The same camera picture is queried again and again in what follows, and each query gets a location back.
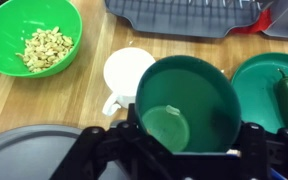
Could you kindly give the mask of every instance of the wooden countertop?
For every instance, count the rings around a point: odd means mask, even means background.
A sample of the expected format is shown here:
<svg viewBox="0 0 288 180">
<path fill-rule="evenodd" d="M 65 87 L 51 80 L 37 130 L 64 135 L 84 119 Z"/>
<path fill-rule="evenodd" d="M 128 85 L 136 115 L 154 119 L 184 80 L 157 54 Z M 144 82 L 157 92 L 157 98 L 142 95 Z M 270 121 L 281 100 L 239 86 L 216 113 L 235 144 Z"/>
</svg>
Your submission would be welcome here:
<svg viewBox="0 0 288 180">
<path fill-rule="evenodd" d="M 191 55 L 213 64 L 231 78 L 251 56 L 264 52 L 288 53 L 288 40 L 265 35 L 230 34 L 207 39 L 136 32 L 130 23 L 106 11 L 103 0 L 72 0 L 83 18 L 80 51 L 61 73 L 42 79 L 22 79 L 0 74 L 0 132 L 34 124 L 63 124 L 108 128 L 112 120 L 125 119 L 119 110 L 106 117 L 102 107 L 110 95 L 103 67 L 111 53 L 139 47 L 156 60 L 170 55 Z"/>
</svg>

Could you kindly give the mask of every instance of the teal plate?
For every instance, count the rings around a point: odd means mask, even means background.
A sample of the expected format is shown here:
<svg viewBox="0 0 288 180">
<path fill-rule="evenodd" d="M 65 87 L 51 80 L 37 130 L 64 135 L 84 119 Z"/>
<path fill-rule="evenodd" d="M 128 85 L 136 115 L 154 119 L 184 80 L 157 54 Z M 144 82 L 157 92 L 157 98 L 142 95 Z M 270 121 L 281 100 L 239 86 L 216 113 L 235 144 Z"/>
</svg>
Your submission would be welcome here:
<svg viewBox="0 0 288 180">
<path fill-rule="evenodd" d="M 281 79 L 278 68 L 288 75 L 288 54 L 260 54 L 245 61 L 231 81 L 241 105 L 242 120 L 257 123 L 274 134 L 284 127 L 273 91 Z"/>
</svg>

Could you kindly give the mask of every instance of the white mug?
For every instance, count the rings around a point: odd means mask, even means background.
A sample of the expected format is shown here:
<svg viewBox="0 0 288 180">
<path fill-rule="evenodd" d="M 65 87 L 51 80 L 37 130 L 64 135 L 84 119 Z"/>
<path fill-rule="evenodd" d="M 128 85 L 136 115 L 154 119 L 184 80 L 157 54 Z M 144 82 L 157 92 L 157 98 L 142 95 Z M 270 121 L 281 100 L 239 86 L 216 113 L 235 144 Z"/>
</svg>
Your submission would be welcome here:
<svg viewBox="0 0 288 180">
<path fill-rule="evenodd" d="M 104 79 L 112 94 L 104 104 L 103 114 L 111 116 L 119 108 L 135 103 L 139 81 L 153 63 L 155 59 L 151 54 L 133 47 L 118 50 L 107 59 Z"/>
</svg>

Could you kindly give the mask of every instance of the mug handle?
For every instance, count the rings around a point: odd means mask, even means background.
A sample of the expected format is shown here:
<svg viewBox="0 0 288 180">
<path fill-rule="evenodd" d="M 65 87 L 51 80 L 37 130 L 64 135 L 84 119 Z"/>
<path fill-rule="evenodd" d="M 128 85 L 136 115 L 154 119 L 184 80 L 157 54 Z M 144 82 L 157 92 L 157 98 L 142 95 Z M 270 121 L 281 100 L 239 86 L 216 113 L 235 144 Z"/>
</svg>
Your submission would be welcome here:
<svg viewBox="0 0 288 180">
<path fill-rule="evenodd" d="M 115 103 L 117 101 L 118 95 L 113 93 L 106 100 L 102 113 L 106 116 L 112 116 L 118 109 L 121 108 L 121 105 Z"/>
</svg>

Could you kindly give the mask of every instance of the dish rack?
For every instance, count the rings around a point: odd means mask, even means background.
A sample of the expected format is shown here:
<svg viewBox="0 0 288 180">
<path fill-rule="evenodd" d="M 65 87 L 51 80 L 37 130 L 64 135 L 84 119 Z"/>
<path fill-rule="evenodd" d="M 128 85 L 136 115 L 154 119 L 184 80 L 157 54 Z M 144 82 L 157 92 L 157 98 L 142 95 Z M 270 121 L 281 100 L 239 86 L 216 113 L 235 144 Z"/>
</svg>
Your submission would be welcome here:
<svg viewBox="0 0 288 180">
<path fill-rule="evenodd" d="M 254 24 L 270 8 L 273 23 L 264 33 L 288 37 L 288 0 L 104 1 L 111 13 L 127 18 L 137 31 L 210 38 Z"/>
</svg>

